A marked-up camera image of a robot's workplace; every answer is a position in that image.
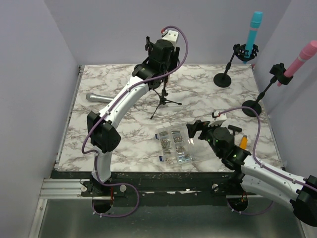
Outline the black round-base mic stand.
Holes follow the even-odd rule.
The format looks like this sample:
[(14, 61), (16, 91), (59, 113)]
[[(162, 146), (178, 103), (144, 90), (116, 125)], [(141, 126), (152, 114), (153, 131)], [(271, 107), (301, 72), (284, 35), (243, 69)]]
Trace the black round-base mic stand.
[[(151, 54), (153, 50), (154, 43), (150, 41), (150, 37), (146, 37), (146, 44), (145, 44), (145, 50), (148, 52), (148, 57), (144, 60), (144, 63), (146, 65), (146, 79), (148, 78), (153, 78), (158, 76), (158, 70), (155, 65), (153, 65), (152, 60), (151, 60)], [(153, 80), (148, 83), (149, 88), (155, 91), (159, 87), (159, 80)]]

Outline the black tripod mic stand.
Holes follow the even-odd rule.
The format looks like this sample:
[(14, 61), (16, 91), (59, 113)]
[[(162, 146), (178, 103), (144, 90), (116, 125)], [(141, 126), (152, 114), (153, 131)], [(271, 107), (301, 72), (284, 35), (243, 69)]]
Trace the black tripod mic stand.
[(152, 116), (150, 117), (150, 119), (153, 119), (153, 117), (154, 117), (154, 115), (155, 115), (157, 109), (158, 109), (159, 106), (161, 106), (161, 105), (166, 105), (166, 104), (168, 104), (168, 103), (174, 103), (174, 104), (177, 104), (177, 105), (179, 105), (179, 106), (182, 106), (182, 103), (178, 103), (178, 102), (175, 102), (175, 101), (171, 101), (171, 100), (168, 100), (168, 99), (166, 98), (166, 97), (168, 96), (168, 93), (167, 93), (167, 91), (166, 91), (166, 86), (167, 86), (167, 83), (168, 83), (168, 77), (165, 77), (165, 78), (162, 80), (162, 82), (163, 82), (163, 89), (162, 89), (161, 93), (158, 93), (158, 92), (156, 91), (156, 89), (154, 89), (154, 88), (152, 89), (152, 90), (158, 95), (158, 97), (159, 97), (159, 104), (157, 105), (157, 107), (156, 107), (155, 111), (153, 112)]

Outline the silver mesh microphone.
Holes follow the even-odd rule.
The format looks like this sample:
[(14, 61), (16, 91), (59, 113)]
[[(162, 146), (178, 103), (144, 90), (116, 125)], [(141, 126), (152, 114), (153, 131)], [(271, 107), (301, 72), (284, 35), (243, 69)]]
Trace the silver mesh microphone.
[(102, 103), (110, 103), (113, 100), (112, 97), (97, 95), (94, 93), (86, 94), (86, 99), (89, 102), (102, 102)]

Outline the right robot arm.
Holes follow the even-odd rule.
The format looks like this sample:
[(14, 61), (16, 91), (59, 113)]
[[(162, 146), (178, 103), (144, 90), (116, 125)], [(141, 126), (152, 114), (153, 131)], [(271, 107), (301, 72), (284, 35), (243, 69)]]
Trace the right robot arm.
[(235, 144), (235, 133), (242, 129), (221, 122), (201, 121), (186, 125), (188, 136), (200, 132), (199, 140), (206, 141), (215, 155), (230, 170), (234, 178), (228, 181), (233, 194), (254, 193), (279, 203), (293, 212), (303, 223), (317, 225), (317, 178), (304, 178), (274, 167)]

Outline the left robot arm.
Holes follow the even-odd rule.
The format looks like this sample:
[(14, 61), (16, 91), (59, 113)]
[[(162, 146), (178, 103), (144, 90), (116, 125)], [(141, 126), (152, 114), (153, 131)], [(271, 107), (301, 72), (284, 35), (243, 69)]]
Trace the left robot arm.
[(148, 57), (134, 67), (132, 75), (119, 94), (98, 113), (87, 115), (88, 135), (93, 145), (94, 168), (92, 172), (93, 191), (99, 196), (109, 192), (111, 177), (110, 164), (113, 150), (119, 145), (121, 136), (117, 127), (125, 114), (150, 90), (166, 85), (169, 74), (175, 72), (179, 64), (179, 51), (176, 34), (163, 37), (152, 43), (146, 38), (145, 49)]

